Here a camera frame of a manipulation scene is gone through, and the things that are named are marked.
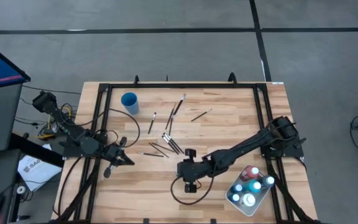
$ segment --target wooden table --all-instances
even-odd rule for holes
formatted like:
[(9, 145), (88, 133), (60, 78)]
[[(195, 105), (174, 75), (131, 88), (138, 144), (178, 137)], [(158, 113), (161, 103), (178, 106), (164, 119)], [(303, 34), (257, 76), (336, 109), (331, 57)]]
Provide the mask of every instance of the wooden table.
[[(98, 82), (84, 84), (76, 123), (92, 120), (98, 86)], [(267, 86), (273, 117), (288, 116), (292, 119), (284, 85), (267, 83)], [(252, 217), (243, 215), (224, 198), (227, 188), (247, 164), (257, 166), (262, 172), (267, 173), (260, 149), (242, 156), (226, 173), (217, 176), (208, 196), (192, 206), (179, 204), (170, 194), (170, 185), (175, 178), (177, 163), (185, 158), (184, 155), (168, 152), (169, 158), (161, 158), (137, 154), (138, 152), (156, 152), (148, 145), (148, 142), (157, 142), (167, 146), (161, 135), (165, 132), (165, 125), (173, 104), (178, 103), (184, 93), (186, 93), (186, 100), (175, 116), (171, 137), (182, 149), (196, 149), (197, 161), (207, 153), (230, 148), (249, 138), (260, 129), (252, 89), (115, 88), (112, 92), (110, 108), (125, 111), (120, 99), (128, 91), (137, 94), (140, 106), (139, 114), (135, 115), (141, 130), (140, 139), (134, 146), (126, 149), (126, 154), (135, 162), (135, 166), (118, 167), (114, 169), (109, 179), (105, 179), (103, 172), (108, 162), (102, 161), (94, 201), (93, 223), (142, 223), (144, 218), (149, 218), (151, 223), (209, 223), (212, 218), (217, 219), (218, 223), (275, 223), (270, 193)], [(262, 94), (260, 94), (260, 99), (266, 124), (267, 117)], [(208, 114), (190, 122), (210, 108), (213, 110)], [(154, 112), (157, 113), (157, 117), (151, 133), (147, 134)], [(137, 128), (133, 120), (112, 111), (108, 118), (107, 130), (109, 129), (117, 131), (120, 138), (127, 136), (128, 144), (137, 136)], [(113, 133), (111, 134), (109, 142), (116, 138)], [(66, 161), (62, 180), (66, 177), (74, 160)], [(292, 158), (283, 158), (283, 164), (290, 193), (307, 215), (317, 218), (305, 168)], [(78, 192), (82, 169), (83, 160), (76, 165), (68, 178), (68, 184), (63, 193), (62, 208), (66, 208)], [(202, 188), (197, 194), (184, 193), (184, 183), (178, 181), (174, 186), (175, 195), (185, 202), (198, 199), (208, 188), (210, 178), (205, 177), (200, 181)], [(283, 199), (280, 193), (278, 195), (282, 216), (286, 219)], [(87, 203), (88, 195), (85, 195), (81, 218), (85, 218)]]

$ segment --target concrete floor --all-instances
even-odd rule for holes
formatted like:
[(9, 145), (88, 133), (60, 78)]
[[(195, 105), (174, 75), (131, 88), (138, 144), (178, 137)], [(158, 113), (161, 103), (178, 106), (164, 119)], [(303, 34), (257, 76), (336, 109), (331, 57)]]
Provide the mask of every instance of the concrete floor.
[[(358, 27), (358, 1), (256, 0), (262, 27)], [(253, 27), (249, 1), (0, 0), (1, 29)], [(263, 33), (273, 81), (284, 82), (300, 134), (319, 219), (358, 223), (358, 151), (349, 122), (358, 115), (358, 32)], [(263, 81), (254, 33), (0, 35), (0, 51), (29, 84), (81, 91), (85, 81), (217, 81), (234, 72)], [(23, 89), (31, 100), (34, 90)], [(76, 95), (58, 94), (78, 104)], [(20, 102), (17, 115), (46, 117)], [(16, 123), (17, 132), (35, 128)], [(354, 133), (358, 142), (358, 132)], [(58, 183), (21, 205), (31, 222), (50, 218)]]

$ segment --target clear plastic tray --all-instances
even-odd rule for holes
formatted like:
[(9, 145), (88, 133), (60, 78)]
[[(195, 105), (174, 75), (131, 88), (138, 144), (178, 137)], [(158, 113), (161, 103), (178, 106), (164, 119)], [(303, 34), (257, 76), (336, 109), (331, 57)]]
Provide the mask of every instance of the clear plastic tray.
[[(246, 193), (250, 193), (252, 194), (254, 197), (255, 197), (255, 205), (251, 206), (251, 207), (248, 207), (248, 206), (245, 206), (245, 205), (242, 205), (240, 204), (239, 202), (237, 203), (233, 203), (232, 201), (229, 200), (229, 196), (232, 195), (233, 193), (230, 191), (231, 187), (233, 185), (236, 185), (236, 184), (244, 184), (245, 182), (242, 181), (240, 179), (240, 176), (242, 174), (242, 172), (245, 170), (246, 168), (244, 168), (240, 174), (237, 176), (237, 179), (234, 180), (234, 182), (230, 185), (229, 189), (227, 190), (226, 192), (226, 199), (233, 205), (235, 206), (238, 210), (240, 210), (244, 215), (247, 215), (247, 216), (253, 216), (254, 213), (256, 212), (256, 210), (258, 209), (260, 203), (264, 200), (265, 196), (267, 195), (267, 192), (269, 192), (270, 188), (262, 188), (260, 190), (260, 192), (258, 193), (254, 193), (254, 192), (240, 192), (238, 193), (240, 195), (240, 198), (246, 194)], [(259, 172), (259, 177), (258, 178), (255, 178), (255, 179), (261, 179), (263, 177), (263, 173)]]

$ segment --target bottle cap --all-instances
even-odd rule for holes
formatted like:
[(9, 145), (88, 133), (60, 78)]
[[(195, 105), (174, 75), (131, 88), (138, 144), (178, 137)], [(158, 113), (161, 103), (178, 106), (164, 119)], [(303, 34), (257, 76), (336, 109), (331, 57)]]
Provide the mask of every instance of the bottle cap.
[(259, 190), (261, 188), (261, 184), (259, 182), (254, 183), (254, 189)]
[(236, 192), (240, 192), (240, 191), (242, 190), (242, 185), (241, 185), (241, 184), (236, 184), (236, 185), (234, 186), (234, 190), (235, 190)]
[(266, 178), (266, 183), (268, 183), (268, 184), (274, 184), (274, 178), (273, 178), (273, 177), (267, 177), (267, 178)]
[(232, 200), (233, 202), (238, 202), (238, 201), (240, 200), (240, 195), (238, 195), (238, 194), (232, 195), (232, 196), (231, 196), (231, 200)]
[(252, 194), (245, 194), (242, 197), (242, 202), (244, 203), (244, 205), (251, 207), (255, 205), (255, 197)]
[(259, 173), (259, 169), (257, 167), (253, 167), (251, 169), (251, 174), (258, 174)]

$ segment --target robotic arm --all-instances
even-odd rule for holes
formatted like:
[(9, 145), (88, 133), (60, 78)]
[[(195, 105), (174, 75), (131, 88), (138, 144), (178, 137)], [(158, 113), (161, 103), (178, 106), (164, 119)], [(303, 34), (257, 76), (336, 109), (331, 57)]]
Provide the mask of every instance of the robotic arm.
[[(233, 165), (238, 157), (257, 149), (260, 146), (268, 146), (276, 150), (283, 150), (287, 147), (299, 148), (306, 139), (299, 139), (298, 131), (294, 124), (287, 117), (279, 117), (261, 129), (257, 134), (245, 141), (231, 147), (230, 149), (220, 149), (214, 151), (201, 158), (201, 162), (195, 162), (196, 151), (194, 149), (186, 149), (185, 154), (188, 159), (177, 164), (177, 176), (181, 177), (185, 182), (186, 193), (196, 193), (196, 181), (203, 177), (216, 177), (226, 172), (229, 166)], [(303, 222), (320, 223), (313, 220), (299, 207), (288, 189), (282, 184), (274, 169), (270, 169), (270, 175), (274, 177), (276, 186), (283, 196), (288, 200), (292, 209)]]
[(75, 157), (98, 157), (110, 162), (109, 167), (104, 171), (104, 177), (109, 178), (111, 170), (115, 166), (134, 165), (135, 163), (124, 153), (126, 137), (122, 137), (120, 144), (112, 143), (106, 145), (107, 134), (101, 131), (100, 134), (92, 133), (75, 124), (57, 106), (56, 96), (44, 91), (33, 100), (33, 106), (41, 113), (47, 113), (59, 123), (67, 133), (67, 141), (60, 142), (65, 148), (65, 154)]

